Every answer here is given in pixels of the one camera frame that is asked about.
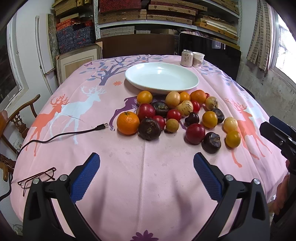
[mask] metal screw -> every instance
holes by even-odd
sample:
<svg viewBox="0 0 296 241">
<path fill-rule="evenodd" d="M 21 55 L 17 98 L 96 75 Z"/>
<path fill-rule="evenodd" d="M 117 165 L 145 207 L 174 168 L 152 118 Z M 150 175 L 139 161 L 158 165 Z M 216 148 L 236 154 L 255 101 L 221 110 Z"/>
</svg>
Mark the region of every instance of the metal screw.
<svg viewBox="0 0 296 241">
<path fill-rule="evenodd" d="M 61 175 L 61 176 L 59 177 L 59 179 L 60 179 L 61 181 L 65 181 L 65 180 L 68 179 L 68 176 L 64 174 L 64 175 Z"/>
<path fill-rule="evenodd" d="M 33 180 L 33 183 L 34 183 L 34 184 L 39 183 L 39 178 L 35 178 L 35 179 Z"/>
<path fill-rule="evenodd" d="M 260 181 L 257 178 L 255 178 L 254 179 L 254 183 L 257 184 L 257 185 L 259 185 L 260 184 Z"/>
<path fill-rule="evenodd" d="M 225 178 L 226 178 L 226 180 L 228 180 L 230 182 L 233 181 L 233 176 L 231 176 L 231 175 L 226 175 Z"/>
</svg>

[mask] checkered curtain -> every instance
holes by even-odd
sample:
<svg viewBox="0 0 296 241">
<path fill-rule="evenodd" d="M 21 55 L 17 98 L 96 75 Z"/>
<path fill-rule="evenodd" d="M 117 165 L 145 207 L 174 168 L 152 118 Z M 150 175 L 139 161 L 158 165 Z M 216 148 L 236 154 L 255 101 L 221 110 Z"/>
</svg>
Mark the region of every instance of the checkered curtain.
<svg viewBox="0 0 296 241">
<path fill-rule="evenodd" d="M 257 16 L 247 59 L 266 71 L 271 48 L 271 30 L 268 5 L 265 0 L 257 1 Z"/>
</svg>

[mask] yellow fruit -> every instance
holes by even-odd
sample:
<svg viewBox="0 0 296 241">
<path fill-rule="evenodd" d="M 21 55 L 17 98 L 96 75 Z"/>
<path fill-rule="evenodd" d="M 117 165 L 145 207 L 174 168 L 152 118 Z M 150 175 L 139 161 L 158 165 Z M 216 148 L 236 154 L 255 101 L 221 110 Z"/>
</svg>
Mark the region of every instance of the yellow fruit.
<svg viewBox="0 0 296 241">
<path fill-rule="evenodd" d="M 184 100 L 190 100 L 190 95 L 187 92 L 180 93 L 180 103 L 181 104 Z"/>
<path fill-rule="evenodd" d="M 223 129 L 226 133 L 231 131 L 237 131 L 238 124 L 237 120 L 233 117 L 227 117 L 223 122 Z"/>
<path fill-rule="evenodd" d="M 215 112 L 207 111 L 202 116 L 202 123 L 205 127 L 212 129 L 218 124 L 218 118 Z"/>
<path fill-rule="evenodd" d="M 193 104 L 190 100 L 184 100 L 176 108 L 182 115 L 182 117 L 188 116 L 190 112 L 193 112 Z"/>
<path fill-rule="evenodd" d="M 132 135 L 138 131 L 140 120 L 138 116 L 130 111 L 122 112 L 117 118 L 117 129 L 125 134 Z"/>
<path fill-rule="evenodd" d="M 179 122 L 175 119 L 169 119 L 167 120 L 165 127 L 168 132 L 174 133 L 179 129 Z"/>
<path fill-rule="evenodd" d="M 231 131 L 227 133 L 225 138 L 225 143 L 227 146 L 229 146 L 230 148 L 235 148 L 240 145 L 240 142 L 241 142 L 241 137 L 239 132 Z"/>
<path fill-rule="evenodd" d="M 176 91 L 172 91 L 168 93 L 168 95 L 166 96 L 165 103 L 168 105 L 170 109 L 174 109 L 180 103 L 180 99 L 180 94 Z"/>
<path fill-rule="evenodd" d="M 153 100 L 152 94 L 149 91 L 142 91 L 137 96 L 138 104 L 150 104 Z"/>
<path fill-rule="evenodd" d="M 216 97 L 214 96 L 210 96 L 205 100 L 205 107 L 207 108 L 207 110 L 212 110 L 214 108 L 218 108 L 218 100 Z"/>
<path fill-rule="evenodd" d="M 196 100 L 198 103 L 203 104 L 203 103 L 205 103 L 205 100 L 207 99 L 207 95 L 202 90 L 196 90 L 190 94 L 190 99 Z"/>
</svg>

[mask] black fruit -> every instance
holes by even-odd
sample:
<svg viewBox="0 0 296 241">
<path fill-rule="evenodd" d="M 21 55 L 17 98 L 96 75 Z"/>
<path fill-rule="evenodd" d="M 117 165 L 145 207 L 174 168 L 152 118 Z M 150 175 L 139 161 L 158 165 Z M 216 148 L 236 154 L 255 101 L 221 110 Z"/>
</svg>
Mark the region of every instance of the black fruit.
<svg viewBox="0 0 296 241">
<path fill-rule="evenodd" d="M 156 115 L 160 115 L 163 118 L 166 117 L 168 111 L 170 110 L 168 105 L 162 101 L 153 102 L 151 105 L 154 107 Z"/>
<path fill-rule="evenodd" d="M 218 118 L 218 124 L 220 124 L 220 123 L 222 123 L 224 121 L 225 116 L 224 116 L 223 112 L 220 109 L 214 108 L 211 111 L 215 112 L 215 114 L 216 114 L 216 116 Z"/>
<path fill-rule="evenodd" d="M 200 118 L 198 116 L 198 114 L 194 113 L 194 112 L 190 112 L 189 116 L 185 118 L 185 123 L 190 126 L 191 124 L 194 123 L 199 123 Z"/>
<path fill-rule="evenodd" d="M 145 118 L 140 122 L 139 136 L 144 140 L 154 140 L 161 134 L 161 128 L 157 121 L 151 118 Z"/>
<path fill-rule="evenodd" d="M 208 132 L 202 141 L 202 148 L 207 153 L 216 153 L 221 148 L 220 136 L 214 132 Z"/>
</svg>

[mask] paper cup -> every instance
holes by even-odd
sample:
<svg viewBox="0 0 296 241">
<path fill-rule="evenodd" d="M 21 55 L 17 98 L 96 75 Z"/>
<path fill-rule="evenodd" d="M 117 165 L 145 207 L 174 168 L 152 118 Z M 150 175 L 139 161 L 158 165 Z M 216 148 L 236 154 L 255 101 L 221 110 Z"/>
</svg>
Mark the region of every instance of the paper cup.
<svg viewBox="0 0 296 241">
<path fill-rule="evenodd" d="M 193 52 L 193 67 L 200 68 L 205 55 L 203 53 Z"/>
</svg>

